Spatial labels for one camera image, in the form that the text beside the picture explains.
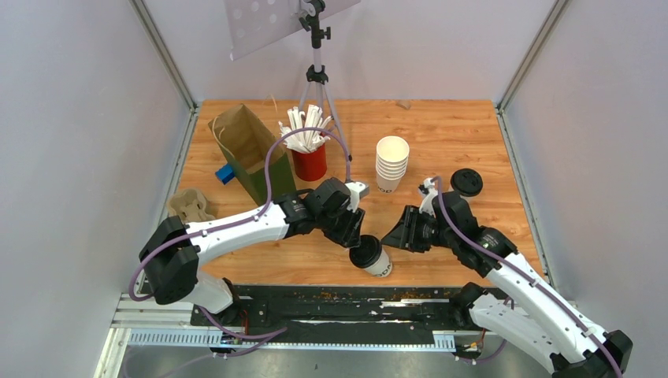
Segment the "white perforated board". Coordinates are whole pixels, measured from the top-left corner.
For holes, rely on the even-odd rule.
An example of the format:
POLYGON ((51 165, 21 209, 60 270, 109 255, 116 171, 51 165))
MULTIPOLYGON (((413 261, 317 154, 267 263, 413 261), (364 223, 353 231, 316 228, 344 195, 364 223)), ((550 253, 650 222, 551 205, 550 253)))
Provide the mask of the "white perforated board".
POLYGON ((295 32, 357 5, 357 1, 225 1, 235 61, 295 32))

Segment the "stack of white paper cups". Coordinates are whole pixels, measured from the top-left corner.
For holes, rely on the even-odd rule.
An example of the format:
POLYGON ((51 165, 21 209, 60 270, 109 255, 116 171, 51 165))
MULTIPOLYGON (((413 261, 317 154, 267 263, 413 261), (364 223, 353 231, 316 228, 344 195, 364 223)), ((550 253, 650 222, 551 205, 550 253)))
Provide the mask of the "stack of white paper cups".
POLYGON ((392 193, 406 174, 410 147, 396 135, 385 136, 376 146, 377 186, 380 192, 392 193))

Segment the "white tripod stand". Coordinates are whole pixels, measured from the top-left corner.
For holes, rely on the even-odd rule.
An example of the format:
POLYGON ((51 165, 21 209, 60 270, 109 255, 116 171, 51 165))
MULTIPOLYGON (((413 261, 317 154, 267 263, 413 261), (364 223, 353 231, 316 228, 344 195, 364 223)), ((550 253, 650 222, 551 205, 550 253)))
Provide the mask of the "white tripod stand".
POLYGON ((327 103, 333 120, 333 126, 329 130, 336 129, 339 138, 343 143, 344 150, 347 154, 347 162, 351 162, 352 155, 349 152, 347 141, 341 127, 340 117, 334 103, 333 96, 329 90, 328 75, 325 72, 325 65, 321 59, 321 45, 323 40, 331 39, 331 28, 321 26, 321 16, 325 11, 326 4, 324 1, 297 1, 297 18, 302 28, 310 33, 310 43, 313 49, 314 63, 306 70, 306 88, 302 91, 299 100, 299 108, 305 105, 306 95, 308 94, 311 85, 315 84, 315 94, 317 105, 323 108, 327 103))

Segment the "red straw holder cup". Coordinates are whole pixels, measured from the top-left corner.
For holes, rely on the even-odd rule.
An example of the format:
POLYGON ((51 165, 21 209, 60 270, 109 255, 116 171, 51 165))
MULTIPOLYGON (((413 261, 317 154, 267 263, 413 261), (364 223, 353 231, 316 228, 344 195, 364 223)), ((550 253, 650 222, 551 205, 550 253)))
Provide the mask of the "red straw holder cup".
POLYGON ((323 144, 309 154, 291 151, 295 174, 301 180, 314 182, 327 172, 326 145, 323 144))

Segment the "white wrapped straws bundle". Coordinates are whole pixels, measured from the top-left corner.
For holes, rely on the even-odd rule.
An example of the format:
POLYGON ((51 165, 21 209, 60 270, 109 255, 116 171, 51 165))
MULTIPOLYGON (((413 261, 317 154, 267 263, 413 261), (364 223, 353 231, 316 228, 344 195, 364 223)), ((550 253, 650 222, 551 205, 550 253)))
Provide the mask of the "white wrapped straws bundle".
POLYGON ((322 131, 333 120, 332 116, 323 117, 323 112, 323 109, 316 105, 308 105, 307 111, 296 106, 288 109, 288 123, 278 122, 284 145, 301 154, 311 154, 323 146, 329 137, 322 131))

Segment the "blue toy brick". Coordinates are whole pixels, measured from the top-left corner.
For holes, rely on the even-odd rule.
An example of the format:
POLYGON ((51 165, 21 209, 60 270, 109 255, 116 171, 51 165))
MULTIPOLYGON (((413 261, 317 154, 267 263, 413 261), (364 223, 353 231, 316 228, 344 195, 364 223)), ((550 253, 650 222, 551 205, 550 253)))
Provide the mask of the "blue toy brick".
POLYGON ((219 168, 214 175, 223 185, 227 185, 230 181, 236 178, 234 170, 230 164, 226 164, 219 168))

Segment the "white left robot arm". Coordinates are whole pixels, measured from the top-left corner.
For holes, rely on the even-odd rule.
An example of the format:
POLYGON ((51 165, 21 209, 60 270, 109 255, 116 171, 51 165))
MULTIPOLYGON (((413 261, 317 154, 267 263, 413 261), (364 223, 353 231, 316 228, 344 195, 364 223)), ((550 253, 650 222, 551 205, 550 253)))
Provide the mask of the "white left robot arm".
POLYGON ((189 302, 211 312, 220 324, 234 324, 242 306, 232 284, 204 272, 205 264, 244 247, 314 230, 345 249, 357 247, 365 216, 360 201, 368 193, 366 183, 332 177, 314 189, 287 193, 230 217, 190 223, 167 217, 139 252, 148 296, 158 305, 189 302))

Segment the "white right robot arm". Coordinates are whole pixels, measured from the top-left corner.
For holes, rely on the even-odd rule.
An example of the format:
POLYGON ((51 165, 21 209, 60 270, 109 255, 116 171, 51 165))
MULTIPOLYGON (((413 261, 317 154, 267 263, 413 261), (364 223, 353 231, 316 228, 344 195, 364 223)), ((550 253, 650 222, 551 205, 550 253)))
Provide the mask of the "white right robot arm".
POLYGON ((478 224, 458 194, 428 195, 422 207, 406 206, 381 242, 419 253, 449 248, 462 265, 520 306, 509 309, 484 288, 468 283, 449 309, 457 327, 476 325, 500 335, 553 377, 621 377, 626 371, 630 338, 620 330, 605 330, 575 309, 502 232, 478 224))

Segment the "cardboard cup carrier tray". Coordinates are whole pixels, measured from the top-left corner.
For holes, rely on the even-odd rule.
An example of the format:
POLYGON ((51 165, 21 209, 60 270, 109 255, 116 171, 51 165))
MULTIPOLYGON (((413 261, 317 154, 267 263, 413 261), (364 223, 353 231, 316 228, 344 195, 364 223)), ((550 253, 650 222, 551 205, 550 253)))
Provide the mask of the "cardboard cup carrier tray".
POLYGON ((170 216, 178 216, 183 223, 216 219, 206 196, 197 188, 186 188, 172 195, 166 202, 170 216))

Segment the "green paper bag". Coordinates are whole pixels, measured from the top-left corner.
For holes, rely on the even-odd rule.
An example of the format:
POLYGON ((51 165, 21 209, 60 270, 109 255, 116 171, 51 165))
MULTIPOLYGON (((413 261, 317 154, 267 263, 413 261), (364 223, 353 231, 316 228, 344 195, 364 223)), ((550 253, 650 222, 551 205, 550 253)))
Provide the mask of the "green paper bag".
POLYGON ((287 151, 281 145, 274 146, 275 135, 246 105, 224 111, 208 126, 237 180, 257 205, 267 199, 266 162, 272 198, 296 190, 287 151))

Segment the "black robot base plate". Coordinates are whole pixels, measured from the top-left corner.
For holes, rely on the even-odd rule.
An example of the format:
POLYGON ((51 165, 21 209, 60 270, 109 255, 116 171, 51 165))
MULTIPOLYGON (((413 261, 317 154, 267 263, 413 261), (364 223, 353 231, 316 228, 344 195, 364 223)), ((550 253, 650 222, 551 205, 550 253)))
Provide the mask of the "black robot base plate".
POLYGON ((277 343, 426 345, 435 331, 481 333, 458 315, 458 287, 238 285, 240 302, 224 326, 252 335, 284 328, 277 343))

